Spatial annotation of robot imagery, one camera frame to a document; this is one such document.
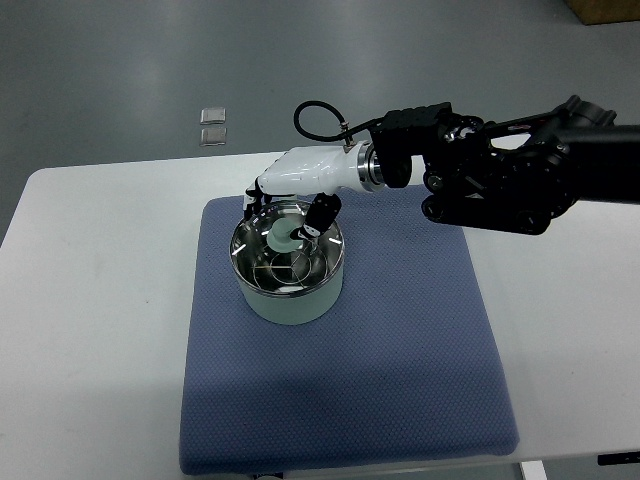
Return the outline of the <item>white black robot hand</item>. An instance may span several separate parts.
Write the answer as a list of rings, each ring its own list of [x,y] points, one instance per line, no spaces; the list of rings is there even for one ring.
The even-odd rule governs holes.
[[[245,190],[246,220],[274,197],[314,195],[304,223],[291,232],[293,239],[315,239],[335,221],[341,200],[337,192],[348,188],[374,192],[384,186],[373,145],[359,142],[352,147],[296,147],[280,156]]]

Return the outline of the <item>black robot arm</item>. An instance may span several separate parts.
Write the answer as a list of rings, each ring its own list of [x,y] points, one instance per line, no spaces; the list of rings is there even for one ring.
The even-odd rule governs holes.
[[[379,175],[404,188],[424,162],[423,215],[437,223],[539,235],[577,201],[639,201],[639,128],[571,96],[502,123],[450,103],[392,110],[367,123]]]

